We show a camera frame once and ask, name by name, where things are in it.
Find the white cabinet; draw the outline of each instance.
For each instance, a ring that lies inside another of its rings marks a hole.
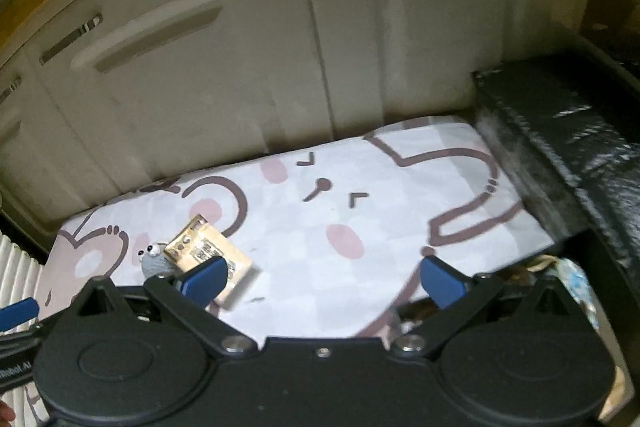
[[[28,53],[120,190],[332,138],[307,0],[77,0]]]
[[[473,98],[470,73],[553,52],[575,0],[312,0],[341,135]]]
[[[0,70],[2,212],[47,245],[60,221],[118,193],[21,52]]]

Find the screw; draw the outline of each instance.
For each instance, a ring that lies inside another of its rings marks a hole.
[[[427,342],[420,335],[403,335],[396,340],[398,346],[405,353],[420,353]]]
[[[222,340],[222,347],[228,353],[246,353],[255,347],[254,341],[244,335],[232,335]]]
[[[327,359],[331,356],[331,349],[328,347],[320,347],[319,349],[316,349],[316,355],[321,359]]]

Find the snack package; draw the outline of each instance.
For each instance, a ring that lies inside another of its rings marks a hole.
[[[187,272],[215,255],[223,257],[228,269],[225,289],[215,302],[224,309],[233,305],[242,288],[257,275],[254,262],[198,214],[164,249],[175,265]]]

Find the white radiator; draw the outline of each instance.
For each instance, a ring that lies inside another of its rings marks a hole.
[[[20,250],[11,240],[0,232],[0,308],[33,297],[36,293],[36,285],[40,277],[42,266]],[[18,326],[7,333],[23,331],[34,321]],[[1,397],[16,413],[15,427],[31,427],[33,421],[28,403],[25,399],[25,388],[14,389]]]

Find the hand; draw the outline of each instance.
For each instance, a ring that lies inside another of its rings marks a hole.
[[[9,427],[9,422],[15,420],[15,412],[0,400],[0,427]]]

